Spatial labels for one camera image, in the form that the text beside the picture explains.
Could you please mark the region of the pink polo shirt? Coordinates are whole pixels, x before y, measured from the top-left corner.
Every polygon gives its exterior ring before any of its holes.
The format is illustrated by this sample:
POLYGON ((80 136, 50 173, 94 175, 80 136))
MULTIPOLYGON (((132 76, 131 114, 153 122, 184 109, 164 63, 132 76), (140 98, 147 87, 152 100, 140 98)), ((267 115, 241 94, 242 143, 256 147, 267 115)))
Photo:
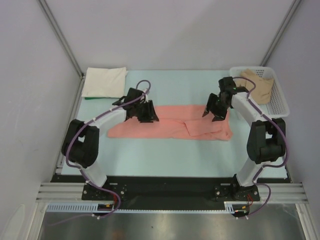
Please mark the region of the pink polo shirt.
POLYGON ((233 132, 229 126, 229 115, 223 121, 212 121, 210 113, 203 116, 204 105, 156 106, 159 121, 140 123, 136 117, 119 123, 110 130, 109 138, 131 139, 182 139, 203 141, 229 141, 233 132))

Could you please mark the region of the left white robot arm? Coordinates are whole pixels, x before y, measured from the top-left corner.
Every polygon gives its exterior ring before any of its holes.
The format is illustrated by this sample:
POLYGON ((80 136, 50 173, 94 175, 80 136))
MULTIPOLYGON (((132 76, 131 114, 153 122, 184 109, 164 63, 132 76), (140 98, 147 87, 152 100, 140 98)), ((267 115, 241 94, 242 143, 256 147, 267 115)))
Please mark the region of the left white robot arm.
POLYGON ((107 175, 98 163, 100 138, 111 128, 136 117, 139 123, 158 122, 154 103, 145 91, 130 88, 127 95, 112 104, 106 112, 85 122, 74 119, 69 123, 61 148, 65 163, 78 169, 85 180, 94 186, 93 194, 100 200, 110 196, 111 188, 105 184, 107 175))

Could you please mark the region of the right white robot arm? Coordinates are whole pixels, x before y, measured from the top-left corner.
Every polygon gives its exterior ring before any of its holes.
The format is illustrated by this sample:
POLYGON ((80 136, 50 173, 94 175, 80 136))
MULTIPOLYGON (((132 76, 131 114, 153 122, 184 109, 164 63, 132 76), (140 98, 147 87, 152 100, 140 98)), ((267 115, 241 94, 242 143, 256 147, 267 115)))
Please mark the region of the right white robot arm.
POLYGON ((230 188, 231 196, 242 201, 249 194, 248 187, 256 184, 265 168, 282 168, 289 157, 286 123, 282 118, 271 118, 251 97, 252 90, 237 86, 235 77, 218 81, 219 94, 211 93, 203 115, 213 115, 214 122, 227 118, 229 109, 237 110, 250 127, 246 151, 248 159, 235 175, 236 185, 230 188))

